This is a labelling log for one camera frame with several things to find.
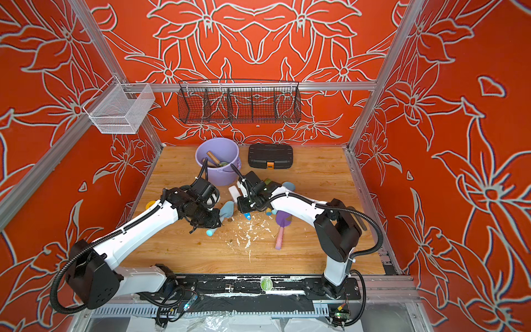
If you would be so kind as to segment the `light blue trowel front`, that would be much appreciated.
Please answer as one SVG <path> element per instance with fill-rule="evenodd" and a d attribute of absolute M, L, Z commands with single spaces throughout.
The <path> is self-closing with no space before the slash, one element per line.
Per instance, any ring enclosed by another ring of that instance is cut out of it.
<path fill-rule="evenodd" d="M 235 202 L 228 201 L 226 202 L 223 207 L 220 209 L 219 213 L 219 222 L 214 228 L 210 228 L 206 231 L 206 235 L 209 237 L 212 237 L 214 233 L 223 225 L 223 222 L 226 219 L 229 219 L 233 216 L 235 211 Z"/>

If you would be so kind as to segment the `light blue trowel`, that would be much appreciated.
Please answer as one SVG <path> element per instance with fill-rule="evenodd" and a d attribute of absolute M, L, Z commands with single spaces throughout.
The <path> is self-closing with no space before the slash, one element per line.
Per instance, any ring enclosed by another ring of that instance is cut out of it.
<path fill-rule="evenodd" d="M 292 192 L 295 191 L 296 186 L 295 186 L 292 182 L 288 182 L 288 181 L 286 181 L 286 182 L 284 182 L 282 185 L 283 185 L 285 188 L 287 188 L 288 190 L 292 191 Z"/>
<path fill-rule="evenodd" d="M 228 201 L 226 202 L 223 207 L 220 209 L 219 213 L 219 222 L 214 228 L 210 228 L 206 231 L 206 235 L 209 237 L 212 237 L 214 233 L 223 225 L 223 222 L 226 219 L 229 219 L 233 216 L 235 211 L 235 202 Z"/>

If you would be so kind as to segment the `yellow square spade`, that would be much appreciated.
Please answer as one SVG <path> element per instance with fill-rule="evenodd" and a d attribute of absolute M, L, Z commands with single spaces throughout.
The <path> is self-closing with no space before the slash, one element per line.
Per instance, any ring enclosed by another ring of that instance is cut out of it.
<path fill-rule="evenodd" d="M 221 167 L 222 166 L 222 162 L 211 152 L 211 151 L 208 151 L 207 152 L 207 156 L 212 160 L 212 162 L 217 166 L 217 167 Z"/>

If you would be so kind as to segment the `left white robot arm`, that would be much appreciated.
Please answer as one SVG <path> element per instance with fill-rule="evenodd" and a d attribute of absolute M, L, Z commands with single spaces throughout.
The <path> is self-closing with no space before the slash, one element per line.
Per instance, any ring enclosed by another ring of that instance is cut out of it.
<path fill-rule="evenodd" d="M 160 199 L 135 219 L 91 243 L 80 240 L 66 264 L 54 277 L 49 300 L 54 311 L 73 314 L 95 309 L 121 295 L 160 293 L 175 288 L 175 273 L 163 264 L 125 268 L 121 264 L 140 245 L 176 221 L 185 220 L 193 230 L 221 226 L 216 204 L 219 190 L 204 178 L 192 185 L 164 189 Z"/>

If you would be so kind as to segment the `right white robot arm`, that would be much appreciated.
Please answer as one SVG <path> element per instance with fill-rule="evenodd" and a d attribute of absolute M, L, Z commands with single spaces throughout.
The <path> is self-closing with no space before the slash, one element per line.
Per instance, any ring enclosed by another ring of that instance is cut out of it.
<path fill-rule="evenodd" d="M 384 235 L 378 223 L 365 213 L 345 206 L 342 201 L 309 199 L 274 181 L 266 183 L 254 172 L 243 175 L 235 166 L 232 169 L 236 171 L 237 184 L 243 190 L 243 195 L 238 198 L 240 212 L 263 212 L 270 208 L 286 212 L 314 227 L 326 255 L 322 283 L 329 293 L 344 288 L 358 257 L 377 253 L 383 246 Z M 376 243 L 364 250 L 356 248 L 364 231 L 361 219 L 373 228 L 377 237 Z"/>

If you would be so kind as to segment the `light blue trowel back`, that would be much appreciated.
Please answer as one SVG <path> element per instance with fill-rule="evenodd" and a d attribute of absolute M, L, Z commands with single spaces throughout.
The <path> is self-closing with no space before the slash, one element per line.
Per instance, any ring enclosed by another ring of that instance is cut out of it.
<path fill-rule="evenodd" d="M 292 182 L 288 182 L 288 181 L 286 181 L 286 182 L 284 182 L 282 185 L 283 185 L 285 188 L 287 188 L 288 190 L 292 191 L 292 192 L 295 191 L 296 186 L 295 186 Z"/>

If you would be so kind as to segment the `purple plastic bucket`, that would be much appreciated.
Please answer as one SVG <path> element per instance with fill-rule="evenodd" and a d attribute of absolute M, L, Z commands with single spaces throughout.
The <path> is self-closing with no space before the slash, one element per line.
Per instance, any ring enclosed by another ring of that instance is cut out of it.
<path fill-rule="evenodd" d="M 241 169 L 239 146 L 228 138 L 213 138 L 202 143 L 195 153 L 196 162 L 202 166 L 207 163 L 207 177 L 211 184 L 229 186 L 235 184 L 237 173 L 232 166 Z"/>

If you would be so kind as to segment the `black plastic tool case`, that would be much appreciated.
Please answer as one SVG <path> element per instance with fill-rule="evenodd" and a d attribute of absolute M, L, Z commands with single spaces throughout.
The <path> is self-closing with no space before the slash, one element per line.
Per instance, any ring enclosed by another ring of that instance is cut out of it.
<path fill-rule="evenodd" d="M 294 152 L 290 145 L 253 144 L 248 150 L 248 164 L 257 169 L 285 170 L 293 166 Z"/>

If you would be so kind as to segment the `yellow tape roll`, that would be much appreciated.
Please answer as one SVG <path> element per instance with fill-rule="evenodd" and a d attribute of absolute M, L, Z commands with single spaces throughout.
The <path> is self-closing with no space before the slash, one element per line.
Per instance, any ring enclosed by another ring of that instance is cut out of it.
<path fill-rule="evenodd" d="M 145 210 L 149 210 L 153 205 L 155 205 L 157 203 L 157 201 L 149 201 L 146 206 L 145 206 Z"/>

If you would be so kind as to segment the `green round sticker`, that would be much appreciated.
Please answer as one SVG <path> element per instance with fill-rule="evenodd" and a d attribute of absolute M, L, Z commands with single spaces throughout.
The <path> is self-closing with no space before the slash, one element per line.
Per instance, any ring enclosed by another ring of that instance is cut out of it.
<path fill-rule="evenodd" d="M 273 282 L 270 277 L 262 277 L 260 282 L 261 290 L 264 292 L 271 291 L 273 289 Z"/>

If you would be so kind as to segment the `black hex key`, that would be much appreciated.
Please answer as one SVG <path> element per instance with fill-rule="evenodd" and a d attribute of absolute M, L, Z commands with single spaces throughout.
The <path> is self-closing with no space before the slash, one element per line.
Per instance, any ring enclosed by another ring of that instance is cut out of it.
<path fill-rule="evenodd" d="M 359 225 L 359 227 L 362 229 L 363 232 L 368 231 L 368 228 L 367 228 L 367 226 L 366 226 L 366 224 L 365 224 L 365 222 L 364 222 L 362 217 L 360 217 L 357 214 L 354 214 L 353 218 L 356 220 L 357 224 Z"/>

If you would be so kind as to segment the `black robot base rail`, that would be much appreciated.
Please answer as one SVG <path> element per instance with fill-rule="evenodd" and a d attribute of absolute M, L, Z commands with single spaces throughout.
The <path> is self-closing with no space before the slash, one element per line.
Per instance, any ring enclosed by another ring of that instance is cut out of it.
<path fill-rule="evenodd" d="M 262 277 L 270 277 L 273 289 L 261 290 Z M 162 304 L 170 310 L 184 309 L 192 301 L 188 313 L 265 313 L 328 315 L 331 307 L 362 299 L 356 278 L 347 278 L 339 292 L 323 287 L 322 275 L 177 275 L 162 289 L 141 292 L 141 300 Z"/>

